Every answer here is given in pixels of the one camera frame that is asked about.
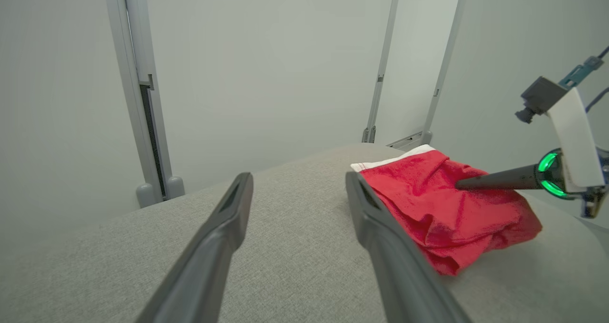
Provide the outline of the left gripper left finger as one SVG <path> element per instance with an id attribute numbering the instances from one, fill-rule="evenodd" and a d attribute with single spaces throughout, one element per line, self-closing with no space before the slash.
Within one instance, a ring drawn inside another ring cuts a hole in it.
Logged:
<path id="1" fill-rule="evenodd" d="M 138 323 L 216 323 L 232 255 L 242 245 L 253 175 L 241 173 L 198 228 L 137 318 Z"/>

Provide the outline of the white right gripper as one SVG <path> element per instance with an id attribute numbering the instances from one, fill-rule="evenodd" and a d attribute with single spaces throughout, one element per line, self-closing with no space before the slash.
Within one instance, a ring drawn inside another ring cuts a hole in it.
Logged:
<path id="1" fill-rule="evenodd" d="M 546 115 L 560 146 L 548 152 L 537 166 L 464 178 L 455 183 L 455 188 L 544 189 L 563 200 L 580 199 L 581 217 L 596 218 L 608 195 L 608 151 L 594 141 L 578 89 L 570 89 Z"/>

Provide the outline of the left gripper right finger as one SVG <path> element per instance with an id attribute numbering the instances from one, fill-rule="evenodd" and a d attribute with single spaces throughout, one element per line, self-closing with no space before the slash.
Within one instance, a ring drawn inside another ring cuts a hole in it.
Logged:
<path id="1" fill-rule="evenodd" d="M 368 251 L 390 323 L 469 323 L 470 317 L 413 239 L 357 172 L 345 175 L 349 209 Z"/>

